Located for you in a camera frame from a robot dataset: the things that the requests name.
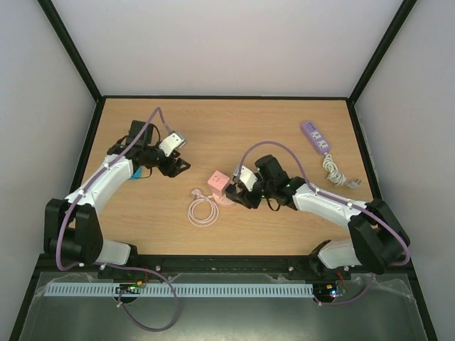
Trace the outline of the purple power strip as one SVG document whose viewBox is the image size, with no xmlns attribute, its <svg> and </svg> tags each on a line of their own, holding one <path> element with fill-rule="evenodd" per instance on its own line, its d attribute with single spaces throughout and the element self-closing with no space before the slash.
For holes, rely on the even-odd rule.
<svg viewBox="0 0 455 341">
<path fill-rule="evenodd" d="M 303 135 L 308 139 L 314 150 L 320 156 L 325 156 L 331 150 L 330 144 L 322 135 L 321 131 L 311 120 L 303 121 L 300 123 L 300 130 Z"/>
</svg>

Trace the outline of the dark blue cube adapter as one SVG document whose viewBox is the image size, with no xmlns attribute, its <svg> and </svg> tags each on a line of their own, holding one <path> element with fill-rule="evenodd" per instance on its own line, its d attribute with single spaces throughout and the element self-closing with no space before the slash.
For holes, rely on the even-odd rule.
<svg viewBox="0 0 455 341">
<path fill-rule="evenodd" d="M 138 168 L 130 177 L 132 180 L 138 180 L 142 178 L 142 168 Z"/>
</svg>

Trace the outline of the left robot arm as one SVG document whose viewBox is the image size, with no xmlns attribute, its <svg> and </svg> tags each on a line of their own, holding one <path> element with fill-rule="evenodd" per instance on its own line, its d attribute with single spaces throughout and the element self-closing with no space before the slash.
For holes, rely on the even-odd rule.
<svg viewBox="0 0 455 341">
<path fill-rule="evenodd" d="M 174 178 L 190 168 L 179 153 L 186 139 L 170 131 L 153 144 L 154 128 L 134 120 L 129 133 L 108 149 L 101 166 L 77 190 L 46 205 L 44 251 L 55 257 L 61 271 L 88 264 L 127 264 L 133 246 L 105 238 L 98 214 L 139 169 L 158 168 L 162 175 Z"/>
</svg>

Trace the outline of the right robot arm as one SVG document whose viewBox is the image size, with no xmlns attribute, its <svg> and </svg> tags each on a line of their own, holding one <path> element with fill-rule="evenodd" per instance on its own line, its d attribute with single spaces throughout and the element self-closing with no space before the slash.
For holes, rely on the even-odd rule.
<svg viewBox="0 0 455 341">
<path fill-rule="evenodd" d="M 314 276 L 325 278 L 334 269 L 347 266 L 383 274 L 391 265 L 408 263 L 410 239 L 383 200 L 349 200 L 319 190 L 302 177 L 290 178 L 272 155 L 258 159 L 255 165 L 256 171 L 244 166 L 235 169 L 233 182 L 225 189 L 229 200 L 247 209 L 275 200 L 278 207 L 312 213 L 349 233 L 346 240 L 326 240 L 312 251 Z"/>
</svg>

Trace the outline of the pink round socket base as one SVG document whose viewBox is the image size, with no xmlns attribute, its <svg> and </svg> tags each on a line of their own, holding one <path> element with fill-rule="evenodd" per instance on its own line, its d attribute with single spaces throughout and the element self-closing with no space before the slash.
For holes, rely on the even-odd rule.
<svg viewBox="0 0 455 341">
<path fill-rule="evenodd" d="M 236 205 L 235 202 L 227 198 L 226 194 L 219 196 L 213 193 L 211 197 L 219 207 L 228 208 Z"/>
</svg>

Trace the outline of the pink cube socket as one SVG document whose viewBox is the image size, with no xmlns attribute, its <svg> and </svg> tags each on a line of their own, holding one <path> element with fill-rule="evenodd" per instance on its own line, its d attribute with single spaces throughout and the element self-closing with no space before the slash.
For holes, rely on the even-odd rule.
<svg viewBox="0 0 455 341">
<path fill-rule="evenodd" d="M 208 179 L 207 184 L 212 194 L 222 197 L 225 194 L 225 189 L 230 184 L 230 178 L 217 170 Z"/>
</svg>

